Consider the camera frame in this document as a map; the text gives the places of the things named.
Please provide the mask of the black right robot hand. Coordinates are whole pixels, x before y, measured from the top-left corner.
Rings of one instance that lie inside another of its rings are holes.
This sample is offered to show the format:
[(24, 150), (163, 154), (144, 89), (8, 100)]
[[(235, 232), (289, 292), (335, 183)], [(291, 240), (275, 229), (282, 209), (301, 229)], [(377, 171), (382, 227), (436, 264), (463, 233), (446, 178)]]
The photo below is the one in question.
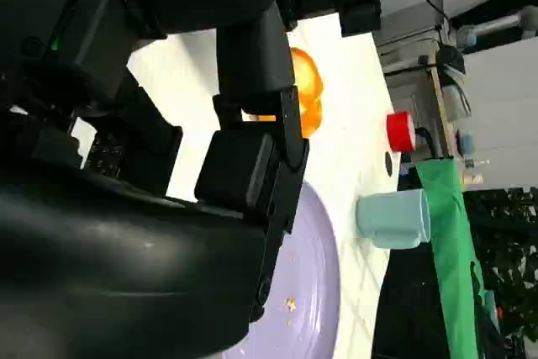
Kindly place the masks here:
[[(1, 355), (199, 358), (264, 313), (309, 142), (287, 33), (379, 0), (1, 0)], [(219, 119), (196, 203), (182, 142), (129, 71), (143, 41), (217, 32)]]

